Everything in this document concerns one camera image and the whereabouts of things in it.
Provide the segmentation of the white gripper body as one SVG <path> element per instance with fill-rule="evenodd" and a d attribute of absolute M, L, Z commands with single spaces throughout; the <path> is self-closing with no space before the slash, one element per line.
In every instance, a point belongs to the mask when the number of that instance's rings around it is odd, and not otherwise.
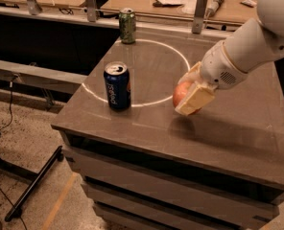
<path fill-rule="evenodd" d="M 237 69 L 231 62 L 225 49 L 225 42 L 220 40 L 201 60 L 201 76 L 218 89 L 227 90 L 244 81 L 248 74 Z"/>

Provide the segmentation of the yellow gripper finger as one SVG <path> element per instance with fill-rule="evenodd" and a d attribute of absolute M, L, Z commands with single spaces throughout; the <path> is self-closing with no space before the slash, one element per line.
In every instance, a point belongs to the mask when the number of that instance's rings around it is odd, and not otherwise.
<path fill-rule="evenodd" d="M 185 81 L 195 82 L 201 81 L 201 62 L 197 62 L 190 70 L 185 73 L 178 81 L 178 84 L 181 84 Z"/>
<path fill-rule="evenodd" d="M 214 90 L 204 84 L 185 81 L 174 91 L 174 107 L 178 114 L 188 116 L 196 113 L 215 98 Z"/>

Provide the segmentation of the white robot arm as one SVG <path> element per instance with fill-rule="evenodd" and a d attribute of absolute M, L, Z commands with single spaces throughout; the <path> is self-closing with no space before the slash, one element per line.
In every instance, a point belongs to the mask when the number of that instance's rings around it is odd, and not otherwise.
<path fill-rule="evenodd" d="M 181 77 L 173 95 L 177 113 L 197 112 L 217 90 L 230 89 L 259 66 L 284 58 L 284 0 L 258 0 L 256 10 L 256 19 L 217 42 Z"/>

